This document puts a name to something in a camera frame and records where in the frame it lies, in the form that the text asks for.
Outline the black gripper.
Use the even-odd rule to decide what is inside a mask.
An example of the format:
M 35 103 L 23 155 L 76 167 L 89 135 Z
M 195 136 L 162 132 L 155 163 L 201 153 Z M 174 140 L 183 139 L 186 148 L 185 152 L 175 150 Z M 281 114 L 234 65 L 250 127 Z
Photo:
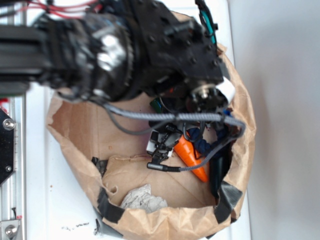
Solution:
M 179 20 L 156 0 L 135 1 L 148 59 L 141 89 L 150 96 L 180 98 L 190 112 L 220 112 L 230 105 L 236 90 L 218 55 L 218 26 L 203 0 L 196 5 L 200 21 Z

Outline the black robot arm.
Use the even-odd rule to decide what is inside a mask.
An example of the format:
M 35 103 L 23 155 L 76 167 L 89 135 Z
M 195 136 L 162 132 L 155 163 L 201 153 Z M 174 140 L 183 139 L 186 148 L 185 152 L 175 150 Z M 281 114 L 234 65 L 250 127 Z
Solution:
M 32 26 L 0 27 L 0 95 L 31 82 L 71 102 L 99 105 L 140 94 L 174 98 L 190 112 L 217 111 L 236 89 L 220 59 L 213 23 L 198 0 L 200 21 L 157 0 L 96 0 L 81 17 L 53 19 L 44 7 Z

